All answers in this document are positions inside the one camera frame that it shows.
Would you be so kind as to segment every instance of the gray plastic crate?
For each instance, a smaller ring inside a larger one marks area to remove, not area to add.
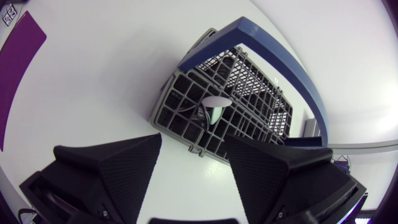
[[[216,30],[208,30],[193,48]],[[209,129],[194,121],[207,96],[232,100]],[[162,88],[150,122],[153,127],[190,146],[200,156],[228,163],[220,147],[225,134],[274,144],[289,135],[292,107],[240,47],[233,47],[183,73],[176,70]]]

